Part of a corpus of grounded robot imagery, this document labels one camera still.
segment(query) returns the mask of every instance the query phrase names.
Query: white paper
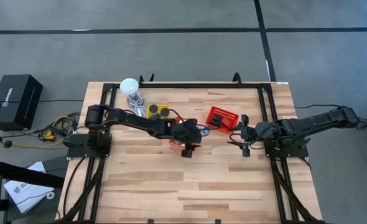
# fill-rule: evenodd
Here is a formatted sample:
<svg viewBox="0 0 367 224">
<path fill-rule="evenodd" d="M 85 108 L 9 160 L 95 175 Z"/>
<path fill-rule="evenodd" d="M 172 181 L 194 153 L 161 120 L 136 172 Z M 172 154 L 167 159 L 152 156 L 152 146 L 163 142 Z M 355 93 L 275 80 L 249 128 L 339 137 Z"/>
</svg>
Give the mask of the white paper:
<svg viewBox="0 0 367 224">
<path fill-rule="evenodd" d="M 45 173 L 44 165 L 42 164 L 42 162 L 36 162 L 28 169 Z M 15 180 L 10 180 L 6 184 L 4 184 L 4 187 L 8 191 L 9 195 L 11 196 L 15 204 L 18 204 L 19 202 L 22 202 L 23 200 L 29 197 L 34 197 L 17 205 L 21 213 L 28 212 L 32 207 L 34 207 L 34 205 L 39 203 L 44 197 L 47 196 L 46 194 L 47 192 L 53 191 L 53 187 L 44 187 L 33 184 L 27 184 Z"/>
</svg>

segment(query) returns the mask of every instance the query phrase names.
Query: black tape line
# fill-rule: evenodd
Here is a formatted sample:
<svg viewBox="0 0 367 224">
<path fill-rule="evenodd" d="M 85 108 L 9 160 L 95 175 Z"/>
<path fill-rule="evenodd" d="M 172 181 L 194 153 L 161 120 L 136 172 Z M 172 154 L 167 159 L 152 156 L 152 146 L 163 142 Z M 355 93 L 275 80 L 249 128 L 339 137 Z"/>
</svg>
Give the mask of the black tape line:
<svg viewBox="0 0 367 224">
<path fill-rule="evenodd" d="M 367 32 L 367 27 L 267 28 L 266 32 Z"/>
<path fill-rule="evenodd" d="M 261 4 L 259 0 L 254 0 L 254 5 L 256 6 L 257 19 L 259 24 L 259 33 L 261 34 L 262 47 L 264 49 L 264 56 L 267 62 L 266 66 L 269 73 L 269 81 L 276 82 L 275 69 L 273 67 L 271 50 L 269 48 L 268 37 L 266 35 L 264 18 L 262 16 Z"/>
<path fill-rule="evenodd" d="M 160 29 L 72 29 L 72 30 L 0 30 L 0 34 L 173 34 L 173 33 L 259 32 L 258 28 L 160 28 Z"/>
</svg>

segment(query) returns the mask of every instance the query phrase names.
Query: yellow cable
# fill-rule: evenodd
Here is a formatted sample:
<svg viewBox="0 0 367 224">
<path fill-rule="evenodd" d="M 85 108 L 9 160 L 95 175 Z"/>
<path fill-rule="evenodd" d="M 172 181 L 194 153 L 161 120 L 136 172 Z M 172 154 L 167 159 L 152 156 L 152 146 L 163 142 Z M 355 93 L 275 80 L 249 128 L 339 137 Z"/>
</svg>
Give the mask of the yellow cable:
<svg viewBox="0 0 367 224">
<path fill-rule="evenodd" d="M 61 120 L 61 119 L 64 119 L 64 118 L 69 118 L 68 116 L 60 116 L 58 119 L 56 119 L 52 126 L 55 127 L 55 125 Z M 71 133 L 72 129 L 73 129 L 73 123 L 71 120 L 68 120 L 69 123 L 70 123 L 70 128 L 69 128 L 69 131 L 67 132 L 68 134 Z M 49 144 L 47 146 L 28 146 L 28 145 L 22 145 L 22 144 L 12 144 L 12 147 L 20 147 L 20 148 L 29 148 L 29 149 L 46 149 L 48 147 L 52 147 L 52 146 L 56 146 L 62 142 L 64 142 L 65 140 L 64 139 L 61 139 L 60 141 L 58 142 L 55 142 L 53 144 Z"/>
<path fill-rule="evenodd" d="M 21 144 L 12 144 L 13 147 L 23 147 L 23 148 L 29 148 L 29 149 L 46 149 L 48 147 L 52 147 L 52 146 L 56 146 L 57 144 L 60 144 L 64 142 L 64 139 L 57 141 L 53 144 L 49 144 L 47 146 L 26 146 L 26 145 L 21 145 Z"/>
</svg>

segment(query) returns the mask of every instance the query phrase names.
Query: black box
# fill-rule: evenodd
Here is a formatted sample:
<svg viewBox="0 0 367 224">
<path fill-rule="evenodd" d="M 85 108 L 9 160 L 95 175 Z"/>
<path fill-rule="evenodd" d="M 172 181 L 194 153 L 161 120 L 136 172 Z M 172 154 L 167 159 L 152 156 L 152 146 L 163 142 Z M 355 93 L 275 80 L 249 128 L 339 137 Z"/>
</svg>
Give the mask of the black box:
<svg viewBox="0 0 367 224">
<path fill-rule="evenodd" d="M 42 85 L 31 75 L 4 75 L 0 82 L 0 130 L 32 127 Z"/>
</svg>

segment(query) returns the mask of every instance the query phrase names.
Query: wire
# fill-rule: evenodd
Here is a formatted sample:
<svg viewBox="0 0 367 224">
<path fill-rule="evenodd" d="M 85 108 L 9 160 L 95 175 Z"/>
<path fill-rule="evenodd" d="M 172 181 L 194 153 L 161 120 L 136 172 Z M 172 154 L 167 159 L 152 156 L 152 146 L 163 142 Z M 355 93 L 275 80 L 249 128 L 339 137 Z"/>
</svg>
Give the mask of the wire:
<svg viewBox="0 0 367 224">
<path fill-rule="evenodd" d="M 33 136 L 33 135 L 31 135 L 32 133 L 24 133 L 23 131 L 19 131 L 19 132 L 20 132 L 20 133 L 22 133 L 24 136 L 25 136 L 25 135 L 28 135 L 28 136 L 32 136 L 32 137 L 35 137 L 35 138 L 37 137 L 37 136 Z"/>
<path fill-rule="evenodd" d="M 26 148 L 26 149 L 46 149 L 52 146 L 59 145 L 60 143 L 64 142 L 64 139 L 61 139 L 53 144 L 49 144 L 47 146 L 29 146 L 29 145 L 22 145 L 22 144 L 12 144 L 12 147 L 19 147 L 19 148 Z"/>
<path fill-rule="evenodd" d="M 30 134 L 35 134 L 35 133 L 38 133 L 40 132 L 40 130 L 36 130 L 36 131 L 33 131 L 31 133 L 24 133 L 24 134 L 18 134 L 18 135 L 13 135 L 13 136 L 0 136 L 0 138 L 14 138 L 14 137 L 22 137 L 22 136 L 27 136 L 27 135 L 30 135 Z"/>
<path fill-rule="evenodd" d="M 336 106 L 336 107 L 342 107 L 339 105 L 309 105 L 309 106 L 295 106 L 294 108 L 296 109 L 306 109 L 306 108 L 311 108 L 313 106 Z"/>
<path fill-rule="evenodd" d="M 176 112 L 176 110 L 174 109 L 168 109 L 168 110 L 174 112 L 182 122 L 185 122 L 184 119 L 181 117 L 181 115 L 179 115 L 178 112 Z"/>
<path fill-rule="evenodd" d="M 58 220 L 60 220 L 60 213 L 59 211 L 57 210 L 57 213 L 58 213 Z"/>
<path fill-rule="evenodd" d="M 16 203 L 16 205 L 19 205 L 19 204 L 21 204 L 21 203 L 23 203 L 23 202 L 27 201 L 28 199 L 41 197 L 41 196 L 47 195 L 47 194 L 49 194 L 49 193 L 51 193 L 51 192 L 53 192 L 53 190 L 51 190 L 51 191 L 49 191 L 49 192 L 46 192 L 46 193 L 44 193 L 44 194 L 41 194 L 41 195 L 37 195 L 37 196 L 33 196 L 33 197 L 28 197 L 28 198 L 26 198 L 25 200 L 23 200 L 23 201 L 21 201 L 21 202 L 19 202 L 19 203 Z"/>
<path fill-rule="evenodd" d="M 229 139 L 231 140 L 231 141 L 233 141 L 234 143 L 240 143 L 241 144 L 241 142 L 238 142 L 238 141 L 236 141 L 236 140 L 234 140 L 233 138 L 232 138 L 232 136 L 239 136 L 240 134 L 238 134 L 238 133 L 233 133 L 233 134 L 230 134 L 229 135 Z"/>
<path fill-rule="evenodd" d="M 136 100 L 132 99 L 130 96 L 127 97 L 128 106 L 130 108 L 133 108 L 135 111 L 137 111 L 137 109 L 140 109 L 142 116 L 145 116 L 144 102 L 145 102 L 146 95 L 147 95 L 147 92 L 142 92 L 141 94 L 136 93 L 136 96 L 137 96 Z"/>
<path fill-rule="evenodd" d="M 0 101 L 0 103 L 48 103 L 48 102 L 82 102 L 84 100 L 39 100 L 39 101 Z"/>
<path fill-rule="evenodd" d="M 74 126 L 73 126 L 73 128 L 75 128 L 77 125 L 78 125 L 78 123 L 77 123 L 77 121 L 76 121 L 76 119 L 75 119 L 75 117 L 74 116 L 78 116 L 78 115 L 80 115 L 80 112 L 74 112 L 74 113 L 71 113 L 71 114 L 68 114 L 68 115 L 66 115 L 66 116 L 68 116 L 69 118 L 71 118 L 71 119 L 73 119 L 73 124 L 74 124 Z M 19 132 L 21 132 L 22 134 L 18 134 L 18 135 L 12 135 L 12 136 L 0 136 L 0 138 L 15 138 L 15 137 L 22 137 L 22 136 L 27 136 L 27 135 L 29 135 L 29 136 L 32 136 L 31 134 L 39 134 L 39 136 L 41 136 L 43 133 L 44 133 L 44 131 L 46 131 L 46 130 L 48 130 L 48 129 L 50 129 L 50 127 L 53 125 L 53 123 L 50 123 L 49 125 L 47 125 L 45 128 L 43 128 L 43 129 L 38 129 L 38 130 L 35 130 L 35 131 L 32 131 L 32 132 L 29 132 L 29 133 L 24 133 L 24 132 L 22 132 L 22 131 L 19 131 Z"/>
<path fill-rule="evenodd" d="M 63 200 L 63 216 L 65 217 L 66 216 L 66 201 L 67 201 L 67 193 L 69 192 L 69 188 L 70 188 L 70 184 L 72 183 L 72 180 L 73 180 L 73 177 L 74 175 L 76 174 L 76 171 L 78 169 L 78 167 L 80 166 L 80 164 L 84 161 L 85 157 L 83 157 L 79 162 L 78 164 L 76 165 L 76 167 L 74 168 L 73 172 L 72 172 L 72 175 L 70 176 L 70 179 L 69 179 L 69 182 L 67 184 L 67 187 L 66 187 L 66 192 L 65 192 L 65 198 Z"/>
<path fill-rule="evenodd" d="M 308 166 L 309 166 L 309 170 L 312 170 L 312 167 L 310 166 L 310 163 L 308 162 L 308 160 L 306 160 L 304 157 L 299 157 L 302 161 L 304 161 Z"/>
<path fill-rule="evenodd" d="M 252 147 L 251 145 L 252 145 L 252 144 L 254 144 L 254 143 L 255 143 L 255 142 L 250 143 L 250 145 L 249 145 L 249 146 L 250 146 L 250 148 L 251 148 L 251 149 L 255 149 L 255 150 L 258 150 L 258 149 L 265 149 L 265 146 L 260 147 L 260 148 L 254 148 L 254 147 Z"/>
</svg>

